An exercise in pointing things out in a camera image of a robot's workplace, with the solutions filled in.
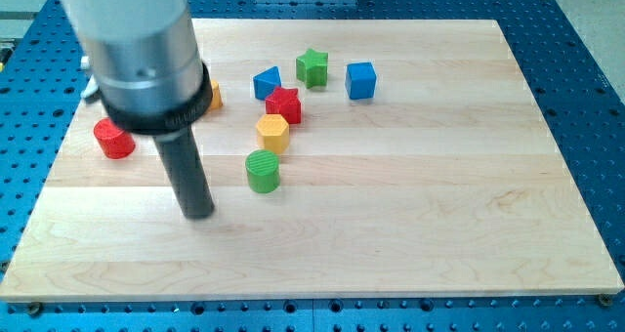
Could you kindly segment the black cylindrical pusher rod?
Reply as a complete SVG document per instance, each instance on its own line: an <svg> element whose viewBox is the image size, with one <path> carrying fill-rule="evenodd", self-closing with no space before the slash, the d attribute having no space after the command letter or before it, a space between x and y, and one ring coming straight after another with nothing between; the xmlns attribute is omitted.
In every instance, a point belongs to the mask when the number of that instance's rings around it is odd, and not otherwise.
<svg viewBox="0 0 625 332"><path fill-rule="evenodd" d="M183 215L190 220L211 216L215 205L192 130L153 139Z"/></svg>

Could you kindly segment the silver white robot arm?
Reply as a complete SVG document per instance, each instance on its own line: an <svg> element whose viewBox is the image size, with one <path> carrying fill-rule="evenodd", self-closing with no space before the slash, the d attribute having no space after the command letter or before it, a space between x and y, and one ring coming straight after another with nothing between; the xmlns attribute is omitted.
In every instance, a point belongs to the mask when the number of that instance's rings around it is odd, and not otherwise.
<svg viewBox="0 0 625 332"><path fill-rule="evenodd" d="M214 211L191 126L212 102L188 0L61 0L102 103L124 131L151 136L183 215Z"/></svg>

